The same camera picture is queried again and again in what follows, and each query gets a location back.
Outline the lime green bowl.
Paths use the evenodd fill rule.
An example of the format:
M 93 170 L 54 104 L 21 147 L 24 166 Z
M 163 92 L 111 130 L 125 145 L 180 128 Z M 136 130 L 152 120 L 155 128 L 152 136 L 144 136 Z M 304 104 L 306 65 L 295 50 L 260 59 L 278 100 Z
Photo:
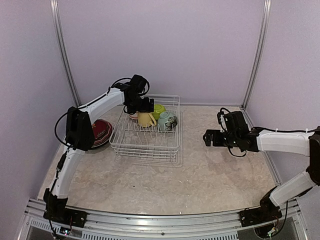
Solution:
M 160 118 L 161 113 L 165 112 L 166 108 L 162 104 L 155 104 L 153 107 L 152 116 L 157 121 Z

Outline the pale yellow mug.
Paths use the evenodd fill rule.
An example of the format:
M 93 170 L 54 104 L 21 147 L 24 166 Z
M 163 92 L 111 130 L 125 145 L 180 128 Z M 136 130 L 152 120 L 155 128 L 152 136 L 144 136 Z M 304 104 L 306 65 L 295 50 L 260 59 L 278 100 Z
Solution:
M 138 112 L 137 113 L 138 124 L 143 127 L 154 127 L 157 125 L 157 121 L 150 112 Z

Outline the white red patterned bowl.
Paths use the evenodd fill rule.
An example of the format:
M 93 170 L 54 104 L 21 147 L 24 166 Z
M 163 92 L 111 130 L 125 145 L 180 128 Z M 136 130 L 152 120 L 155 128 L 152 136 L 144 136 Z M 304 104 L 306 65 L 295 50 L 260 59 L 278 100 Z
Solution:
M 138 119 L 138 114 L 135 113 L 135 114 L 130 114 L 129 115 L 129 118 L 132 119 L 132 120 L 137 120 Z

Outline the light blue floral bowl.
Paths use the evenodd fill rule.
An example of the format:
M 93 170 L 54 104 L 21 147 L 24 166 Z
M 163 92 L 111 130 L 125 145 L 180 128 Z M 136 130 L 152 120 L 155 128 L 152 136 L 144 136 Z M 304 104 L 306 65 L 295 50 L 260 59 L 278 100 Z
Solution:
M 164 111 L 159 115 L 158 127 L 163 132 L 169 132 L 178 125 L 177 116 L 169 111 Z

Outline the dark red black plate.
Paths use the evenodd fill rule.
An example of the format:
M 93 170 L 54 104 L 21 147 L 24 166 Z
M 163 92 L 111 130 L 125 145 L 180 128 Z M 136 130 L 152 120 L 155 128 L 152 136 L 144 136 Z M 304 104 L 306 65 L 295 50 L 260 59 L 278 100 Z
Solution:
M 92 125 L 92 130 L 94 134 L 93 148 L 101 146 L 107 143 L 113 133 L 113 126 L 110 122 L 98 119 Z

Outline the black rimmed striped plate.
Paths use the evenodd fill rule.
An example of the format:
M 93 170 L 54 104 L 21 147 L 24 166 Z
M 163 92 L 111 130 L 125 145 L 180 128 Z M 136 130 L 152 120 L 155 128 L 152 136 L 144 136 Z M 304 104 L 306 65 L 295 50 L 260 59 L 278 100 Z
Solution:
M 106 145 L 109 142 L 112 133 L 113 133 L 113 128 L 106 128 L 103 130 L 94 130 L 93 134 L 95 139 L 90 150 L 98 149 Z

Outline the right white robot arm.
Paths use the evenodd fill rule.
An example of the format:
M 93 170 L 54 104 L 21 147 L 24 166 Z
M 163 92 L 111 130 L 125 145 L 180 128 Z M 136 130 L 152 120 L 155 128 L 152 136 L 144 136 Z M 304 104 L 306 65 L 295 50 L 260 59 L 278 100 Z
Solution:
M 279 131 L 262 127 L 243 127 L 218 130 L 208 129 L 203 135 L 206 146 L 233 148 L 242 153 L 273 153 L 307 159 L 306 169 L 266 193 L 256 210 L 256 218 L 266 222 L 279 207 L 293 198 L 320 185 L 320 130 Z

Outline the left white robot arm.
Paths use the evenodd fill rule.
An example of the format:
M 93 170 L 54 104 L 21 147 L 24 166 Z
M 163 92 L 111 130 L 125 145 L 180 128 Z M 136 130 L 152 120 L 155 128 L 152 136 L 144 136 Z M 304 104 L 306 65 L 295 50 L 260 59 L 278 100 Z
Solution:
M 154 100 L 146 96 L 149 90 L 148 80 L 135 74 L 116 80 L 107 92 L 92 101 L 67 110 L 65 138 L 59 139 L 64 153 L 57 164 L 55 178 L 43 196 L 46 213 L 61 223 L 70 218 L 66 208 L 70 184 L 80 160 L 94 144 L 93 123 L 119 105 L 124 105 L 125 112 L 130 115 L 153 112 Z

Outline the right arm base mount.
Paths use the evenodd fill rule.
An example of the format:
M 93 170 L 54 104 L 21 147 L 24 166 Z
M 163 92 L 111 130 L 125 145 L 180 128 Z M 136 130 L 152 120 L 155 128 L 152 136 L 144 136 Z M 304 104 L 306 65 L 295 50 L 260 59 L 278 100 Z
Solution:
M 264 211 L 261 207 L 251 209 L 245 208 L 244 210 L 239 212 L 239 218 L 242 227 L 249 227 L 278 220 L 282 216 L 282 212 L 279 208 L 271 212 Z

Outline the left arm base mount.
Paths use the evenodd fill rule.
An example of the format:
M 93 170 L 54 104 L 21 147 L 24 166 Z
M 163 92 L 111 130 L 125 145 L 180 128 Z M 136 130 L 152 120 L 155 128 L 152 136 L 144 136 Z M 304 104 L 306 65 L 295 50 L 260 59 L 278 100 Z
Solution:
M 43 217 L 52 222 L 84 228 L 88 213 L 66 207 L 65 202 L 47 203 Z

